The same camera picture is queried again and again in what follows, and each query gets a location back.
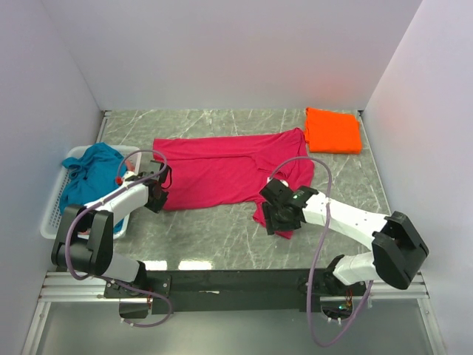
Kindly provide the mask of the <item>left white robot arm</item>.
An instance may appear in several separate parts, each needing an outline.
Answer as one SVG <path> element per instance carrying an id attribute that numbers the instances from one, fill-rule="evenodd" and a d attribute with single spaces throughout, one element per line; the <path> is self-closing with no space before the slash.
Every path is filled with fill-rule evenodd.
<path id="1" fill-rule="evenodd" d="M 127 172 L 118 178 L 118 188 L 105 197 L 66 207 L 52 247 L 52 264 L 120 280 L 130 297 L 143 295 L 148 287 L 146 267 L 114 252 L 114 227 L 141 207 L 154 213 L 163 209 L 169 195 L 163 184 L 172 183 L 172 169 L 163 162 L 158 167 L 157 172 Z"/>

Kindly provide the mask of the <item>pink t shirt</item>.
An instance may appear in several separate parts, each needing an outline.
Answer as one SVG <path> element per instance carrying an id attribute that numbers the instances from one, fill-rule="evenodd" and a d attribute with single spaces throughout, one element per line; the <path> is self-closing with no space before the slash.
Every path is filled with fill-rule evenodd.
<path id="1" fill-rule="evenodd" d="M 171 167 L 166 211 L 252 202 L 253 219 L 264 225 L 260 191 L 268 178 L 273 175 L 297 189 L 309 186 L 314 175 L 299 128 L 269 135 L 156 138 L 153 148 Z"/>

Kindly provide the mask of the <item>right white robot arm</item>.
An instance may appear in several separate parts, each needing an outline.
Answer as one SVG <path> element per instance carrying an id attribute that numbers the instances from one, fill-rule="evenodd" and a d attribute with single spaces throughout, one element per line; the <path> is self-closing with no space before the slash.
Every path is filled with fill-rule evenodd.
<path id="1" fill-rule="evenodd" d="M 308 186 L 292 190 L 277 179 L 269 180 L 260 194 L 268 234 L 295 231 L 308 223 L 328 227 L 367 248 L 362 254 L 337 256 L 315 273 L 314 287 L 323 294 L 340 295 L 371 280 L 406 290 L 429 255 L 412 221 L 401 212 L 366 212 Z"/>

